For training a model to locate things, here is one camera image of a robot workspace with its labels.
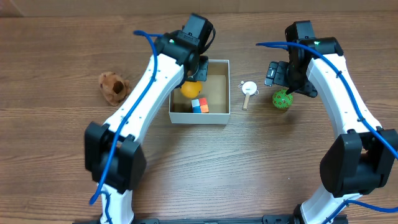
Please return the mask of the green patterned ball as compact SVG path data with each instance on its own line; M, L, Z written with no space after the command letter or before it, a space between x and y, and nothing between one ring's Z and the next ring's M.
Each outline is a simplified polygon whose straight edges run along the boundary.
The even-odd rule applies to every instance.
M278 109L287 109L293 103L292 94L286 94L285 89L277 90L272 96L272 103Z

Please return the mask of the yellow rubber dolphin toy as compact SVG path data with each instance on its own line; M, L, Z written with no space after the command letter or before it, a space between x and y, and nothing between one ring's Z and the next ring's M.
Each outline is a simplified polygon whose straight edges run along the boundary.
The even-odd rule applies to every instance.
M200 81L197 82L185 82L181 88L181 94L186 98L195 98L202 91L203 85Z

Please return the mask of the colourful puzzle cube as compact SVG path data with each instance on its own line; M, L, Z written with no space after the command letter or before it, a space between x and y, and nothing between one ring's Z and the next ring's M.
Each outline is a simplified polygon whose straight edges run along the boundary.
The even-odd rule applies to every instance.
M193 113L209 113L208 102L206 98L197 98L191 101Z

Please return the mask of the brown capybara plush toy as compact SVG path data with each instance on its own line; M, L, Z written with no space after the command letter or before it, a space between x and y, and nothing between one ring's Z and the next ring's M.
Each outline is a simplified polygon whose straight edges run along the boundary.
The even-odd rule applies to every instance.
M104 72L99 76L99 88L106 101L117 106L131 92L130 81L115 72Z

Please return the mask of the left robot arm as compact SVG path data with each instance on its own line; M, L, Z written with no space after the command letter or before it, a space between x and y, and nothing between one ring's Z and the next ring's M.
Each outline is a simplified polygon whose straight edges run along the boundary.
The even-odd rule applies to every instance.
M85 168L97 189L89 204L102 201L98 223L132 223L132 193L137 188L146 159L141 148L144 136L169 94L185 82L203 81L208 57L204 55L216 30L205 17L191 14L180 29L145 37L152 49L148 66L119 109L102 125L90 123L85 130Z

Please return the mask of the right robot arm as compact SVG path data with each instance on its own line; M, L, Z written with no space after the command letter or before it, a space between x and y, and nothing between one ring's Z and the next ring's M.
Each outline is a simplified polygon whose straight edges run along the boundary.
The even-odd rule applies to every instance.
M384 129L361 99L334 37L318 38L310 21L285 30L283 42L270 48L288 51L288 62L271 62L265 85L280 85L286 108L292 93L320 97L333 127L335 141L320 162L321 184L291 215L266 215L264 223L346 223L342 214L363 195L384 187L397 159L397 131Z

